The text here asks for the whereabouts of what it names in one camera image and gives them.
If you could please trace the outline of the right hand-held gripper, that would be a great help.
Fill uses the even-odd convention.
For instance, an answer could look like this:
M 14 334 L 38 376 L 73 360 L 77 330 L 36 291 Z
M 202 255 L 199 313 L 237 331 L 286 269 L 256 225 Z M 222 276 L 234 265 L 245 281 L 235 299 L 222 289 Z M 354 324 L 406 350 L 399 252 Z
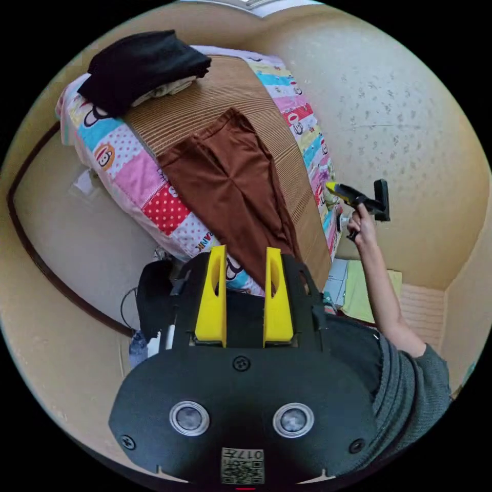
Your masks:
M 386 222 L 386 184 L 374 184 L 374 198 L 370 198 L 353 187 L 337 182 L 327 182 L 326 189 L 334 196 L 340 198 L 346 205 L 355 209 L 363 203 L 370 215 L 376 221 Z

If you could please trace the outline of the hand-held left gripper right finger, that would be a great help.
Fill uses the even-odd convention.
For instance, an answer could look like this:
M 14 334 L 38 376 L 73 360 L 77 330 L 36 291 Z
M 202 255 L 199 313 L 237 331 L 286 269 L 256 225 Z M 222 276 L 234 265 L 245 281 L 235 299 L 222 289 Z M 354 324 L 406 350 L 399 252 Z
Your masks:
M 263 345 L 290 343 L 294 336 L 281 250 L 266 249 Z

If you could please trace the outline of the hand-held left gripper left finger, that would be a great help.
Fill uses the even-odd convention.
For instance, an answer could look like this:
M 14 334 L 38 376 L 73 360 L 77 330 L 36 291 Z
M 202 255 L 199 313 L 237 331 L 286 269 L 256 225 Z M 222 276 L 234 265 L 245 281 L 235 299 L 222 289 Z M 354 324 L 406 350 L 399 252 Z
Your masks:
M 215 246 L 208 256 L 195 337 L 202 343 L 227 346 L 227 250 L 225 245 Z

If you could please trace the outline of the person's right hand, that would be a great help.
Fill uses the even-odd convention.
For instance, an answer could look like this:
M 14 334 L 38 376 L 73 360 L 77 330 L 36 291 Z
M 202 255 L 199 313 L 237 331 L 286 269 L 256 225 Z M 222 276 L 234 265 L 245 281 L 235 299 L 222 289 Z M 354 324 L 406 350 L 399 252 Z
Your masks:
M 375 223 L 363 203 L 355 208 L 348 221 L 347 230 L 359 253 L 377 245 Z

